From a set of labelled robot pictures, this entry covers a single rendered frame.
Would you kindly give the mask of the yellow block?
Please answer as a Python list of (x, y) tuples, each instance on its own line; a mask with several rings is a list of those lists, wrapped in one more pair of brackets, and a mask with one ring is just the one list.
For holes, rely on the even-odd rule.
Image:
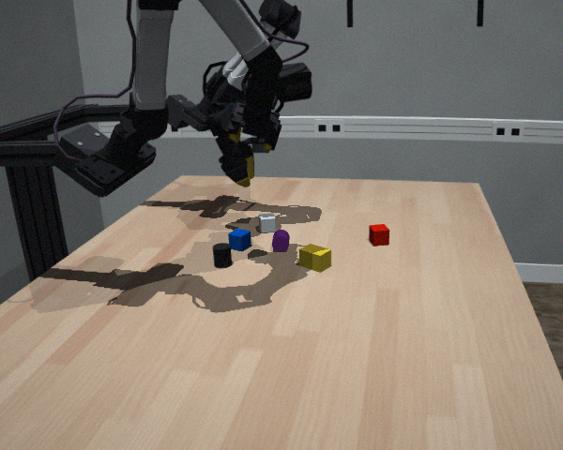
[(299, 250), (299, 266), (323, 272), (331, 266), (331, 249), (309, 244)]

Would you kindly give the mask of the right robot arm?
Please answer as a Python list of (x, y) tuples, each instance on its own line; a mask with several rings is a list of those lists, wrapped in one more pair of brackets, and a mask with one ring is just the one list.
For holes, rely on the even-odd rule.
[[(136, 2), (135, 73), (129, 107), (119, 114), (120, 124), (115, 125), (108, 144), (78, 162), (76, 167), (102, 188), (154, 156), (157, 150), (148, 141), (159, 138), (167, 129), (170, 31), (180, 1)], [(278, 99), (283, 103), (312, 96), (312, 73), (307, 66), (304, 63), (283, 65), (239, 0), (199, 1), (234, 44), (251, 73), (245, 96), (251, 108), (263, 111), (272, 106), (274, 111)]]

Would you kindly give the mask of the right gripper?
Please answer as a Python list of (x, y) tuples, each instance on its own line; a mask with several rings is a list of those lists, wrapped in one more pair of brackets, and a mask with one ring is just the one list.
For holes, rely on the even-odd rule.
[(238, 99), (225, 130), (226, 137), (239, 143), (241, 129), (243, 128), (242, 133), (265, 139), (264, 151), (274, 151), (282, 125), (281, 120), (279, 120), (280, 114), (271, 111), (271, 109), (272, 106), (266, 110), (258, 111)]

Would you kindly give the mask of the purple cylinder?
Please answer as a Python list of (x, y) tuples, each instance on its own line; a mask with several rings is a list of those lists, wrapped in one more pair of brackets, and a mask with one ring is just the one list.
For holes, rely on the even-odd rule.
[(289, 247), (290, 235), (285, 230), (277, 230), (273, 234), (272, 247), (278, 252), (284, 252)]

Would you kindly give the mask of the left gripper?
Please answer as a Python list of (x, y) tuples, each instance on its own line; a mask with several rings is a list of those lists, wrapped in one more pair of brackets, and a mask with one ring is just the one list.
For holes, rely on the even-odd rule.
[(221, 138), (218, 137), (216, 142), (223, 154), (219, 159), (222, 170), (236, 184), (244, 188), (249, 187), (251, 185), (250, 180), (254, 177), (254, 158), (251, 146), (246, 145), (238, 148), (241, 141), (235, 143), (226, 138), (226, 135)]

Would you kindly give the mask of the red cube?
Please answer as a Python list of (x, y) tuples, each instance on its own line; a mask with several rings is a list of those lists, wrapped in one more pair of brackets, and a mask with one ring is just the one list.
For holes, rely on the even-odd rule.
[(389, 244), (389, 229), (385, 224), (370, 225), (369, 240), (373, 246)]

